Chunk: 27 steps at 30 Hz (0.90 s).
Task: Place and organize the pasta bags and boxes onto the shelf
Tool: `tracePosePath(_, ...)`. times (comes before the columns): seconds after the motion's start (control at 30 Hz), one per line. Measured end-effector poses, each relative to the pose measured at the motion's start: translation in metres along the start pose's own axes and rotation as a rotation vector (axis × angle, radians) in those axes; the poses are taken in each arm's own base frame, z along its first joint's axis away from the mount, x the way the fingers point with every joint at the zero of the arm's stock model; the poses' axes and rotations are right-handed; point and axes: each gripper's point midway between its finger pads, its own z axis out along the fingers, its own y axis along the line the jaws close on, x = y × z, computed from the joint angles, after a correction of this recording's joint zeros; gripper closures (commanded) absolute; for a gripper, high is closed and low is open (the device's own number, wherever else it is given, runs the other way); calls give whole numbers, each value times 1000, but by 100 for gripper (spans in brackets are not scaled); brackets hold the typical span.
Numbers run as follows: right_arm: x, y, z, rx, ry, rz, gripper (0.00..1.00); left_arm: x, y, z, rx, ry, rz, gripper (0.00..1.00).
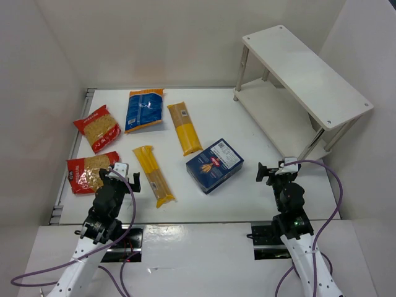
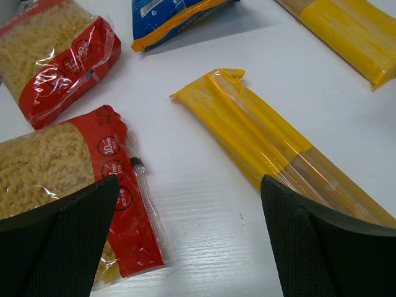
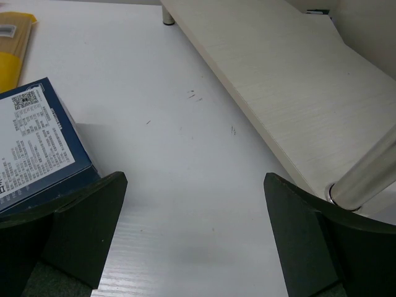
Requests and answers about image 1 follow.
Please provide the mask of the blue orange pasta bag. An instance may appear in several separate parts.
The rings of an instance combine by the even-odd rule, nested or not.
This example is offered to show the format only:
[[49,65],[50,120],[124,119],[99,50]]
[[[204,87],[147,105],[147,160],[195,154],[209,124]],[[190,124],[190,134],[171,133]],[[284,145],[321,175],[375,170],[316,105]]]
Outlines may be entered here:
[[162,122],[163,88],[130,91],[124,133]]

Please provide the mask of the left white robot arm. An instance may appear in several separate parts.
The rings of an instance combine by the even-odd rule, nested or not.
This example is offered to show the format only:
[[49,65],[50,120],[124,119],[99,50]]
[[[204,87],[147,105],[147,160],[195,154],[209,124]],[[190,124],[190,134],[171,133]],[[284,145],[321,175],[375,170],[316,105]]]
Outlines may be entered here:
[[107,250],[129,234],[133,223],[124,230],[118,215],[126,194],[130,194],[132,204],[136,204],[134,193],[140,192],[141,186],[140,174],[134,173],[133,182],[130,183],[128,170],[129,165],[126,163],[115,163],[100,170],[103,185],[97,189],[82,225],[71,265],[66,266],[50,296],[85,296]]

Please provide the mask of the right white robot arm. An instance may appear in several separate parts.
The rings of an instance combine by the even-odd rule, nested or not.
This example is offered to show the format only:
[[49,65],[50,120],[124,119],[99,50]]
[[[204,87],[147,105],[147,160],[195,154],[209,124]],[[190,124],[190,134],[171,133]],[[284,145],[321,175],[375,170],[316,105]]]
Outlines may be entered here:
[[273,234],[287,248],[292,259],[292,268],[303,286],[305,296],[343,296],[330,273],[317,245],[317,233],[304,210],[305,190],[295,183],[303,161],[285,158],[276,168],[258,164],[256,181],[267,178],[266,185],[273,189],[279,214],[273,217]]

